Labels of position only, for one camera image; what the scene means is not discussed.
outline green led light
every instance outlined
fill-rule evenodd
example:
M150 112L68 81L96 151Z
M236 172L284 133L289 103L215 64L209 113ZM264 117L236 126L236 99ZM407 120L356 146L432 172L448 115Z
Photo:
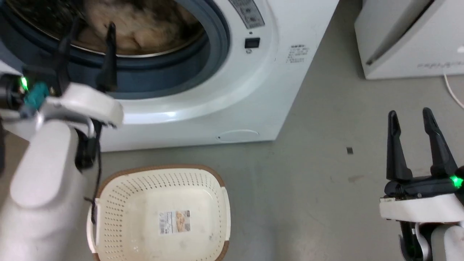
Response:
M27 87L27 79L25 77L21 77L21 87L23 87L25 91L29 90L29 88Z
M453 185L456 187L456 188L461 188L462 185L463 185L463 182L464 182L464 179L460 178L460 177L457 177L457 176L451 176L450 179L453 181Z

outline laundry basket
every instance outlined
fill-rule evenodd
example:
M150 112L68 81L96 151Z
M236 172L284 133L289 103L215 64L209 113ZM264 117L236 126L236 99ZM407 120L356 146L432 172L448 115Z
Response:
M229 246L227 190L205 166L115 173L100 187L96 207L96 229L91 209L87 219L96 261L220 261Z

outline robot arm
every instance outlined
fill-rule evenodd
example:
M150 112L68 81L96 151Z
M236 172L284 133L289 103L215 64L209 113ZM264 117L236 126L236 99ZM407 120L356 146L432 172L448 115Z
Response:
M395 111L388 119L387 179L380 215L400 222L406 261L464 260L464 168L458 169L432 111L423 110L433 165L431 176L413 177L406 166Z
M28 90L21 86L21 76L0 78L7 83L3 104L9 109L39 108L34 118L37 132L0 212L0 260L62 260L84 202L87 182L82 171L93 166L99 153L102 127L122 124L122 106L104 94L116 86L114 25L109 26L97 90L67 79L65 59L73 33L61 41L51 67L25 66ZM55 97L40 90L42 86L54 86ZM87 131L77 129L77 124L86 125Z

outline white cable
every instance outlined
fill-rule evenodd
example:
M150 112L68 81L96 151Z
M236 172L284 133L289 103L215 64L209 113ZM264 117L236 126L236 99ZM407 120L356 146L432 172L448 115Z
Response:
M462 102L456 97L453 90L451 89L450 83L448 82L448 77L446 76L445 73L443 74L443 76L445 77L446 87L448 88L448 92L451 94L451 97L453 97L453 99L457 102L457 104L464 110L464 104L462 104Z

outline basket rim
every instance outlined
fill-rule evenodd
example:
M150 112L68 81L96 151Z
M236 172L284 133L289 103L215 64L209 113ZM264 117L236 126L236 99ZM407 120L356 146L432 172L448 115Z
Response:
M119 172L116 172L112 175L110 175L108 178L106 178L102 185L98 188L97 196L96 198L100 198L100 196L103 193L103 190L105 187L115 178L123 176L123 175L129 175L133 174L136 172L144 172L144 171L149 171L149 170L169 170L169 169L197 169L197 170L205 170L209 173L211 173L216 180L219 182L220 187L225 187L225 183L222 180L221 176L219 174L211 169L210 167L207 167L205 165L199 165L199 164L173 164L173 165L161 165L161 166L150 166L150 167L141 167L141 168L134 168L134 169L129 169L129 170L121 170Z
M150 166L150 167L141 167L141 168L134 168L134 169L129 169L129 170L122 170L118 171L112 175L110 175L108 178L106 178L100 188L98 189L97 197L100 198L103 190L105 187L115 178L123 176L123 175L128 175L136 172L143 172L143 171L148 171L148 170L168 170L168 169L198 169L198 170L205 170L209 173L211 173L216 180L219 182L220 187L225 187L225 183L222 180L221 176L219 174L211 169L210 167L207 167L205 165L200 165L200 164L172 164L172 165L160 165L160 166ZM224 246L222 247L222 251L219 254L219 256L216 258L215 261L222 261L224 257L226 256L227 250L229 249L229 240L224 241ZM98 256L98 253L93 253L93 259L95 261L101 261L100 257Z

